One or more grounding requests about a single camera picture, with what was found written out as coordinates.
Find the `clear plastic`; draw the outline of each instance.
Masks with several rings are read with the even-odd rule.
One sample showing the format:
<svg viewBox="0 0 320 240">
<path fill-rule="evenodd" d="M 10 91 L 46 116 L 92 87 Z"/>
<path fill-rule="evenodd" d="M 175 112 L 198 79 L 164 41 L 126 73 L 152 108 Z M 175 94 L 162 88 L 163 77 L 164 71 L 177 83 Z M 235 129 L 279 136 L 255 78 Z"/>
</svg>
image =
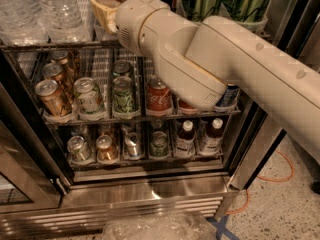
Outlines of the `clear plastic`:
<svg viewBox="0 0 320 240">
<path fill-rule="evenodd" d="M 89 41 L 77 0 L 40 0 L 45 27 L 53 42 Z"/>
<path fill-rule="evenodd" d="M 48 40 L 26 0 L 0 0 L 0 18 L 0 38 L 7 45 L 34 45 Z"/>
<path fill-rule="evenodd" d="M 103 240 L 215 240 L 216 228 L 200 212 L 171 212 L 109 221 Z"/>
</svg>

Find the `stainless steel panel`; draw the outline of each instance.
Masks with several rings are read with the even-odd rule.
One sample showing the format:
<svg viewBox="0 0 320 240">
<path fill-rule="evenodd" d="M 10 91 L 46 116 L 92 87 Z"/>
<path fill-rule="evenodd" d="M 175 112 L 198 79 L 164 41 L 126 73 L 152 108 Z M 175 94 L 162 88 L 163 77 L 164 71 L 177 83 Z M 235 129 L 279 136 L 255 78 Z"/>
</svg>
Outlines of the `stainless steel panel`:
<svg viewBox="0 0 320 240">
<path fill-rule="evenodd" d="M 239 190 L 244 189 L 281 132 L 282 128 L 270 116 L 267 116 L 248 148 L 246 155 L 232 175 L 229 183 L 231 186 Z"/>
</svg>

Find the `can lid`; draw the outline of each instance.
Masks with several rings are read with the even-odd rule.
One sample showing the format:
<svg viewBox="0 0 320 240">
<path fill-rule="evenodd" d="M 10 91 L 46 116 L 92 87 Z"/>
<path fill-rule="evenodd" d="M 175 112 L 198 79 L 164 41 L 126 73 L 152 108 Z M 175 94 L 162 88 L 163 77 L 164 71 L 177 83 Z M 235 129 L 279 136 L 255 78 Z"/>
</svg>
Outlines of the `can lid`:
<svg viewBox="0 0 320 240">
<path fill-rule="evenodd" d="M 189 132 L 193 128 L 193 123 L 190 120 L 186 120 L 183 122 L 182 127 L 183 127 L 183 130 L 185 130 L 186 132 Z"/>
<path fill-rule="evenodd" d="M 152 143 L 156 146 L 162 146 L 167 142 L 167 134 L 161 131 L 152 134 Z"/>
<path fill-rule="evenodd" d="M 151 76 L 151 79 L 150 79 L 150 81 L 149 81 L 149 85 L 150 85 L 152 88 L 154 88 L 154 89 L 159 89 L 159 90 L 167 88 L 167 86 L 164 85 L 164 84 L 161 82 L 160 78 L 158 78 L 156 75 L 152 75 L 152 76 Z"/>
<path fill-rule="evenodd" d="M 67 58 L 68 57 L 68 54 L 69 54 L 69 52 L 68 51 L 65 51 L 65 50 L 63 50 L 63 51 L 52 51 L 51 53 L 50 53 L 50 58 L 52 59 L 52 60 L 62 60 L 62 59 L 65 59 L 65 58 Z"/>
<path fill-rule="evenodd" d="M 60 74 L 62 71 L 62 67 L 57 63 L 49 63 L 45 65 L 42 69 L 42 75 L 44 77 L 56 76 Z"/>
<path fill-rule="evenodd" d="M 113 64 L 113 73 L 124 74 L 132 70 L 132 65 L 129 61 L 118 60 Z"/>
<path fill-rule="evenodd" d="M 220 118 L 215 118 L 213 121 L 212 121 L 212 126 L 213 128 L 215 129 L 220 129 L 223 125 L 223 121 L 222 119 Z"/>
<path fill-rule="evenodd" d="M 72 137 L 67 143 L 69 152 L 72 152 L 74 150 L 79 150 L 84 143 L 85 143 L 85 140 L 83 137 L 81 136 Z"/>
<path fill-rule="evenodd" d="M 49 96 L 58 88 L 58 83 L 54 80 L 43 80 L 35 87 L 35 93 L 38 96 Z"/>
<path fill-rule="evenodd" d="M 92 78 L 90 77 L 82 77 L 79 78 L 75 83 L 74 83 L 74 88 L 77 92 L 79 93 L 86 93 L 91 91 L 95 86 L 95 82 Z"/>
<path fill-rule="evenodd" d="M 108 148 L 111 144 L 112 138 L 109 135 L 102 135 L 96 141 L 97 148 L 101 149 Z"/>
<path fill-rule="evenodd" d="M 125 137 L 125 142 L 128 146 L 134 147 L 139 143 L 138 134 L 136 132 L 130 132 Z"/>
<path fill-rule="evenodd" d="M 127 76 L 119 76 L 112 81 L 113 89 L 117 92 L 128 91 L 132 87 L 132 80 Z"/>
</svg>

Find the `bottle label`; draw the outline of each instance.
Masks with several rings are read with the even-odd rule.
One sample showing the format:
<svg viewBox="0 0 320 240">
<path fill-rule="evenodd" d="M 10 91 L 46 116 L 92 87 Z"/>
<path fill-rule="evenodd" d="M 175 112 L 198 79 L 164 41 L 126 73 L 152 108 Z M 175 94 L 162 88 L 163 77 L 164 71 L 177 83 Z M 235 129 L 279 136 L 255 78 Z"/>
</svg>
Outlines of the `bottle label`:
<svg viewBox="0 0 320 240">
<path fill-rule="evenodd" d="M 176 153 L 177 155 L 192 155 L 195 153 L 194 141 L 185 140 L 177 137 L 176 139 Z"/>
<path fill-rule="evenodd" d="M 203 136 L 202 141 L 200 143 L 200 150 L 201 151 L 210 151 L 210 150 L 216 150 L 218 145 L 221 142 L 220 138 L 210 138 L 207 134 Z"/>
</svg>

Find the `red can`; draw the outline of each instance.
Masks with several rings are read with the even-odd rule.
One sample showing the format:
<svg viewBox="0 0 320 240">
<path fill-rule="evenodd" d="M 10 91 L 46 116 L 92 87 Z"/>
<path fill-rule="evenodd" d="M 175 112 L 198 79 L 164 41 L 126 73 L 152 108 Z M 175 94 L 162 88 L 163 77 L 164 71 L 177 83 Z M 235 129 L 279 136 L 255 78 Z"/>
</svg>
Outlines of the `red can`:
<svg viewBox="0 0 320 240">
<path fill-rule="evenodd" d="M 172 94 L 158 77 L 153 76 L 147 85 L 147 109 L 155 112 L 164 112 L 160 116 L 171 113 Z"/>
</svg>

